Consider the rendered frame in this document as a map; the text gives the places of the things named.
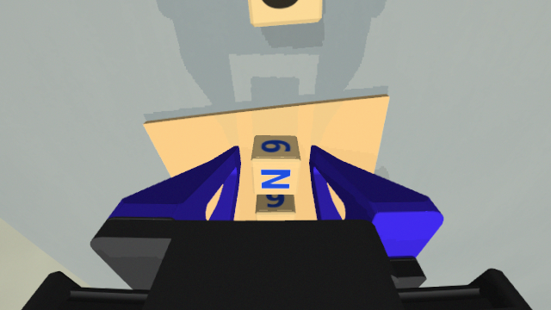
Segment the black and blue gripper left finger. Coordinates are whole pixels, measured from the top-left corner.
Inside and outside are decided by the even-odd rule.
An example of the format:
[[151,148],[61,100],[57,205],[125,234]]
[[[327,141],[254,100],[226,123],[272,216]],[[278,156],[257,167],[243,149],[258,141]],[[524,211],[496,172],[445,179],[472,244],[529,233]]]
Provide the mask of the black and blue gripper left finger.
[[123,198],[108,218],[207,220],[207,205],[224,183],[209,220],[234,220],[240,170],[239,146],[233,146],[204,164]]

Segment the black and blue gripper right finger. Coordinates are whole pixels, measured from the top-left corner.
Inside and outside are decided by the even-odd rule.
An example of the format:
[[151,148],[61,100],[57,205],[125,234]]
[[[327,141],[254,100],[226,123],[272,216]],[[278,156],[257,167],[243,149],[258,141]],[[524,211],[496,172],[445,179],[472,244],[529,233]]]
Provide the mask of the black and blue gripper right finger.
[[443,223],[431,199],[311,146],[309,168],[317,220],[342,220],[328,185],[343,202],[345,220],[375,225],[389,258],[419,254]]

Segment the orange flat mat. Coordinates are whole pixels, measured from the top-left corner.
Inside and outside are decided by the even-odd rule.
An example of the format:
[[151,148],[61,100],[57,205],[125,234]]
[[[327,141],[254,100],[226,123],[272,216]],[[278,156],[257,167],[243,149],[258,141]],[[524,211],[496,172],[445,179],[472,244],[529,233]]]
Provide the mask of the orange flat mat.
[[256,220],[251,154],[256,135],[295,135],[300,179],[295,220],[316,220],[309,158],[311,146],[374,173],[389,95],[358,96],[189,115],[143,125],[174,177],[239,146],[241,170],[235,220]]

